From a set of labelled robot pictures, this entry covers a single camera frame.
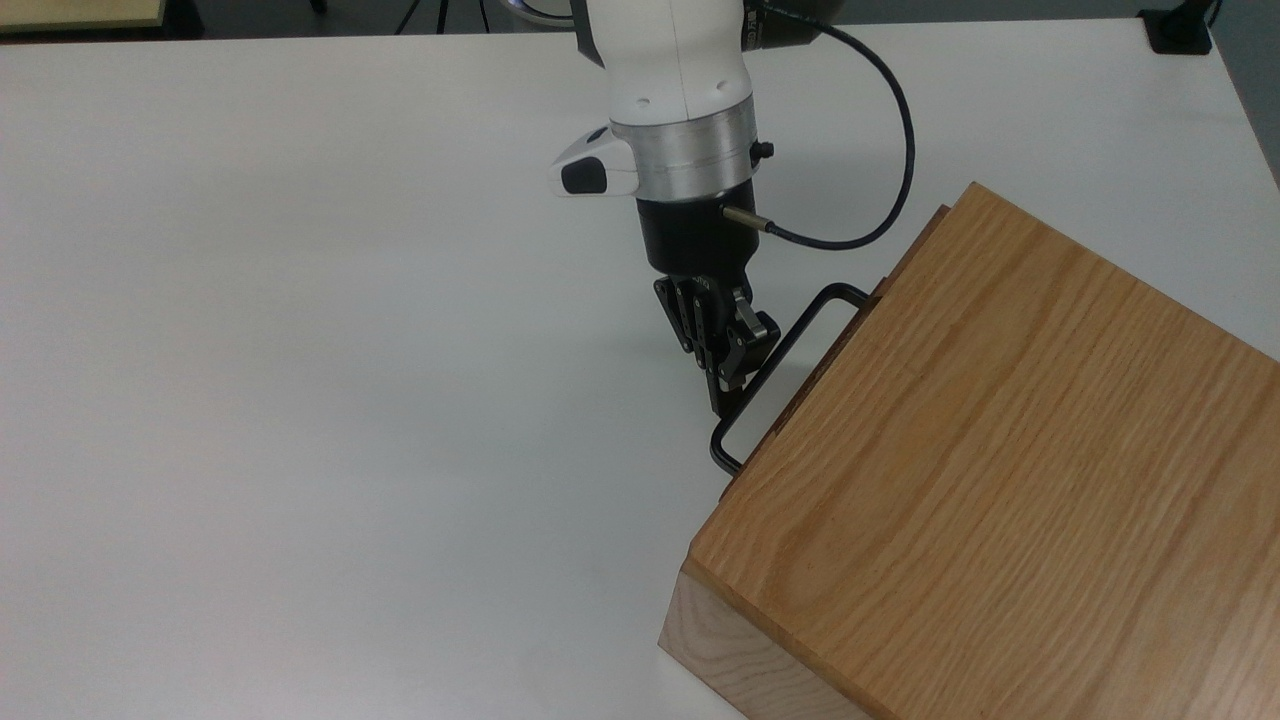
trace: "black cable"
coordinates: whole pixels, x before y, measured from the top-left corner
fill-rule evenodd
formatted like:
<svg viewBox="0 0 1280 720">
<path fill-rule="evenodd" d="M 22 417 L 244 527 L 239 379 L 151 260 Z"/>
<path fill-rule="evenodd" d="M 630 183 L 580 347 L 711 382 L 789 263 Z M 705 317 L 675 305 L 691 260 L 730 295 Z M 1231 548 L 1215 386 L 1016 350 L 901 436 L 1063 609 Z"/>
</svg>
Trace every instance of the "black cable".
<svg viewBox="0 0 1280 720">
<path fill-rule="evenodd" d="M 408 24 L 408 19 L 413 17 L 413 10 L 417 9 L 417 4 L 421 1 L 422 0 L 413 0 L 413 4 L 408 6 L 408 12 L 404 13 L 404 17 L 401 19 L 399 27 L 396 28 L 396 35 L 404 32 L 404 26 Z"/>
<path fill-rule="evenodd" d="M 440 13 L 435 15 L 435 35 L 444 35 L 444 19 L 449 17 L 449 0 L 440 0 Z"/>
<path fill-rule="evenodd" d="M 762 229 L 788 242 L 818 250 L 854 250 L 876 242 L 881 238 L 881 236 L 888 232 L 888 228 L 893 227 L 893 223 L 897 222 L 897 217 L 902 214 L 902 206 L 906 205 L 906 197 L 911 193 L 911 178 L 915 176 L 915 126 L 911 124 L 911 109 L 906 105 L 906 94 L 902 92 L 902 86 L 897 82 L 897 77 L 893 76 L 893 70 L 884 64 L 884 60 L 882 60 L 879 55 L 873 53 L 870 47 L 863 45 L 861 41 L 847 32 L 835 28 L 817 18 L 810 18 L 801 13 L 769 5 L 759 0 L 751 0 L 750 5 L 765 13 L 772 13 L 774 15 L 797 22 L 803 26 L 808 26 L 829 37 L 835 37 L 867 58 L 867 60 L 870 61 L 877 70 L 879 70 L 881 76 L 883 76 L 890 90 L 893 91 L 893 99 L 897 101 L 897 110 L 902 115 L 902 136 L 906 141 L 906 169 L 902 172 L 902 187 L 897 191 L 897 199 L 893 201 L 893 208 L 888 211 L 888 217 L 886 217 L 884 220 L 872 232 L 854 240 L 829 241 L 791 232 L 786 228 L 778 227 L 772 220 L 768 220 Z"/>
</svg>

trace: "screw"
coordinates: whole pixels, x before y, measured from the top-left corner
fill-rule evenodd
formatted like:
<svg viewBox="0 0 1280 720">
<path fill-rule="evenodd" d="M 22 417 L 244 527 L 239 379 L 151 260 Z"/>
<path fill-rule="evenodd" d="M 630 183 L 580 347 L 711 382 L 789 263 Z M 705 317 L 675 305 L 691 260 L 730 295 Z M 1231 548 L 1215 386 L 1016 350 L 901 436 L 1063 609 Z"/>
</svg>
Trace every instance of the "screw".
<svg viewBox="0 0 1280 720">
<path fill-rule="evenodd" d="M 760 160 L 768 160 L 773 156 L 773 143 L 772 142 L 753 142 L 751 143 L 751 161 L 758 163 Z"/>
</svg>

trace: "silver metal ring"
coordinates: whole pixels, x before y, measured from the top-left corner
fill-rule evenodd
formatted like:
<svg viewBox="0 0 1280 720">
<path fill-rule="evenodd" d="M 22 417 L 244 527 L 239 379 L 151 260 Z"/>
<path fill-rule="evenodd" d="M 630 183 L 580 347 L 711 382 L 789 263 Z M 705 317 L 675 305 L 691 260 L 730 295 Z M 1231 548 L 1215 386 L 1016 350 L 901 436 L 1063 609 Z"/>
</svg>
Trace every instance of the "silver metal ring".
<svg viewBox="0 0 1280 720">
<path fill-rule="evenodd" d="M 541 10 L 530 8 L 522 0 L 503 0 L 513 14 L 540 26 L 547 27 L 573 27 L 573 15 L 550 15 Z"/>
<path fill-rule="evenodd" d="M 664 126 L 613 123 L 613 135 L 635 152 L 640 200 L 714 197 L 751 179 L 754 172 L 755 104 L 750 96 L 696 120 Z"/>
</svg>

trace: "black button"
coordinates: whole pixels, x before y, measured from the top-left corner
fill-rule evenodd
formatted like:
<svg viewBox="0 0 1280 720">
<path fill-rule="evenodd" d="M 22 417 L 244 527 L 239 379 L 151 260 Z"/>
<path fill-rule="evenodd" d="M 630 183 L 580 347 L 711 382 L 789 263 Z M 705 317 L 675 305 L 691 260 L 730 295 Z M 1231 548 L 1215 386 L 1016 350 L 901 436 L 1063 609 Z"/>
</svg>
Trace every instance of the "black button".
<svg viewBox="0 0 1280 720">
<path fill-rule="evenodd" d="M 561 184 L 570 195 L 600 195 L 609 181 L 599 158 L 582 158 L 561 168 Z"/>
</svg>

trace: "wooden box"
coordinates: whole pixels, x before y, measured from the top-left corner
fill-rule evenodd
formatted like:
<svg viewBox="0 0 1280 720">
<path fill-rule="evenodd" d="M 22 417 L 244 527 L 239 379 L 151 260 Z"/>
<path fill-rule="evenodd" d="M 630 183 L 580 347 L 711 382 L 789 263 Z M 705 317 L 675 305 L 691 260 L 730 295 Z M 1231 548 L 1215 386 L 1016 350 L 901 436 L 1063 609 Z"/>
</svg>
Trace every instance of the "wooden box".
<svg viewBox="0 0 1280 720">
<path fill-rule="evenodd" d="M 1280 365 L 979 186 L 690 546 L 753 720 L 1280 717 Z"/>
<path fill-rule="evenodd" d="M 164 0 L 0 0 L 0 33 L 155 27 Z"/>
</svg>

